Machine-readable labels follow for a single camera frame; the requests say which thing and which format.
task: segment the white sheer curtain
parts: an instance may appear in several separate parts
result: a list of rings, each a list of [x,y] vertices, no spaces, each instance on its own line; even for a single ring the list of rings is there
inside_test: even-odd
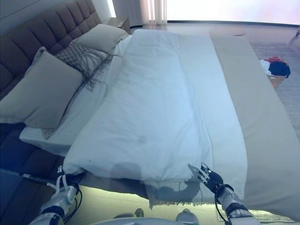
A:
[[[167,24],[167,0],[140,0],[143,24]]]

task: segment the black cable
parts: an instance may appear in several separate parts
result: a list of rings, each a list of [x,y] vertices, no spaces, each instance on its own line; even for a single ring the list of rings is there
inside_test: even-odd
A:
[[[78,203],[76,198],[75,198],[75,202],[76,202],[76,204],[75,204],[75,208],[74,208],[73,212],[64,219],[64,223],[69,221],[69,219],[74,215],[74,212],[75,212],[75,209],[77,208],[77,203]]]
[[[76,207],[75,209],[73,210],[73,212],[64,220],[64,223],[66,224],[71,218],[72,216],[77,212],[77,210],[79,209],[80,205],[81,205],[81,202],[83,200],[83,193],[81,190],[79,190],[79,193],[80,193],[80,201],[79,201],[79,204],[77,206],[77,199],[76,200]]]
[[[227,221],[224,219],[224,217],[221,215],[220,211],[219,211],[219,208],[218,208],[218,205],[217,205],[217,198],[216,198],[216,195],[215,195],[215,206],[216,206],[217,212],[218,212],[218,214],[220,215],[220,217],[222,218],[222,220],[223,220],[224,222],[227,222]]]

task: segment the upholstered headboard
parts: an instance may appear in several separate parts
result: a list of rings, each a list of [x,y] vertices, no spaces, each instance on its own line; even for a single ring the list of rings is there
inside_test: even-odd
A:
[[[57,53],[101,23],[91,0],[63,3],[1,37],[0,100],[23,78],[38,48]]]

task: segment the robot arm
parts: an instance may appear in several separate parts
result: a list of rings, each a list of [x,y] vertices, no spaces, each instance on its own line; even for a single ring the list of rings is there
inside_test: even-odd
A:
[[[225,221],[226,225],[260,225],[260,222],[234,193],[233,188],[223,183],[223,179],[219,174],[211,171],[204,163],[201,164],[199,174],[198,179],[200,182],[215,194],[215,202],[222,205],[222,209],[228,218],[228,221]]]
[[[76,195],[80,192],[78,183],[82,179],[83,174],[77,176],[65,175],[62,172],[62,166],[58,168],[58,174],[59,177],[57,178],[56,185],[47,183],[48,186],[56,190],[55,193],[51,199],[42,206],[40,215],[32,221],[30,225],[64,224],[63,218],[67,215],[75,201]]]

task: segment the gray pillow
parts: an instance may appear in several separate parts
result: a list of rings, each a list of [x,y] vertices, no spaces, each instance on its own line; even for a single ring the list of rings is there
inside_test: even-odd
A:
[[[83,83],[87,83],[87,88],[93,89],[96,81],[93,76],[108,55],[73,42],[55,56],[81,72]]]
[[[82,75],[47,51],[0,101],[0,122],[24,122],[32,128],[56,128]]]
[[[75,42],[97,51],[111,54],[115,46],[128,36],[126,31],[120,28],[98,24],[89,32],[75,40]]]

